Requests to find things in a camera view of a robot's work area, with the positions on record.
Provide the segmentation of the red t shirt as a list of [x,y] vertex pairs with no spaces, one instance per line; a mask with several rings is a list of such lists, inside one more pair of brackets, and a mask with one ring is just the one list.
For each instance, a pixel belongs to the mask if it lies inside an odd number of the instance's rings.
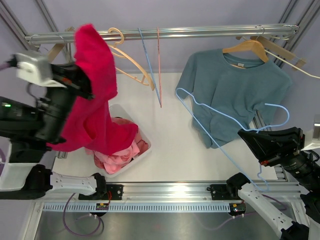
[[107,43],[92,24],[75,32],[75,64],[88,76],[95,98],[78,97],[64,125],[61,136],[66,142],[51,144],[54,151],[72,152],[105,135],[111,119],[109,100],[117,94],[116,69]]

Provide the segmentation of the pink wire hanger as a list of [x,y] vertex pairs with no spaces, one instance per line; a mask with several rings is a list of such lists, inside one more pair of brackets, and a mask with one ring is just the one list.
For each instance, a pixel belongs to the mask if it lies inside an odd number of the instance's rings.
[[159,29],[159,27],[156,28],[156,32],[157,32],[159,104],[160,104],[160,108],[162,108],[163,107],[163,97],[162,97],[161,56],[160,56],[160,29]]

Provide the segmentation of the dusty pink t shirt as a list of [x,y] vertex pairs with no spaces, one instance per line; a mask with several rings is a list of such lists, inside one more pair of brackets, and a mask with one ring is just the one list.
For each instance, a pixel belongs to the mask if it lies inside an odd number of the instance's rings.
[[85,152],[93,156],[93,159],[94,151],[110,156],[128,148],[132,143],[135,143],[139,148],[137,156],[149,148],[148,143],[142,139],[137,124],[124,118],[112,117],[107,122],[106,133],[87,145]]

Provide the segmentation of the light blue wire hanger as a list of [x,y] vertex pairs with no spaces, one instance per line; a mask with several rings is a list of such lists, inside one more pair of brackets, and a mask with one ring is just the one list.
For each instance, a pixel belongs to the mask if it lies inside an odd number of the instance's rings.
[[148,55],[148,51],[147,51],[147,48],[146,48],[146,45],[145,45],[144,36],[142,34],[141,28],[138,27],[137,29],[138,29],[138,32],[139,32],[139,35],[140,35],[140,38],[141,38],[141,41],[142,41],[142,46],[143,46],[143,50],[144,50],[144,53],[145,53],[146,61],[147,61],[147,64],[148,64],[149,73],[151,75],[151,80],[152,80],[152,83],[154,85],[154,90],[156,92],[159,105],[160,105],[160,107],[162,107],[162,101],[161,101],[160,93],[159,93],[159,90],[157,88],[157,84],[156,84],[155,76],[154,76],[154,73],[153,73],[152,65],[151,65],[150,58],[149,58],[149,55]]

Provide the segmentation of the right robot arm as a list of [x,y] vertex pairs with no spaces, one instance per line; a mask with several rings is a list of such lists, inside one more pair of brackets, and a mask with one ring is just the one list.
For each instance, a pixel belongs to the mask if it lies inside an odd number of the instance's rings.
[[303,132],[292,127],[279,131],[239,130],[260,166],[281,168],[294,182],[272,184],[271,193],[289,202],[298,201],[296,220],[285,215],[266,199],[243,173],[226,181],[226,193],[232,199],[249,204],[272,228],[280,240],[318,240],[320,238],[320,126]]

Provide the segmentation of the light pink t shirt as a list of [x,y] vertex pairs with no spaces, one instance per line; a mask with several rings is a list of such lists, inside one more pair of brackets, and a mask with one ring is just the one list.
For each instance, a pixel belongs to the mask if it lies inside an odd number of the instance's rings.
[[128,148],[115,152],[112,155],[105,155],[98,151],[94,151],[95,164],[104,169],[108,174],[112,175],[120,171],[123,167],[131,162],[140,152],[136,143],[132,143]]

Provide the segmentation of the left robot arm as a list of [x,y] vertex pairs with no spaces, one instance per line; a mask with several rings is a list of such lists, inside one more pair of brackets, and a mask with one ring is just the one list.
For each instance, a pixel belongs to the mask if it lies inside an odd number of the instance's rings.
[[35,200],[49,193],[75,193],[80,200],[101,200],[108,191],[101,174],[67,176],[40,163],[52,145],[66,142],[61,133],[76,98],[94,98],[90,79],[75,63],[51,64],[50,70],[59,87],[48,87],[35,106],[0,99],[0,134],[10,141],[2,157],[0,197]]

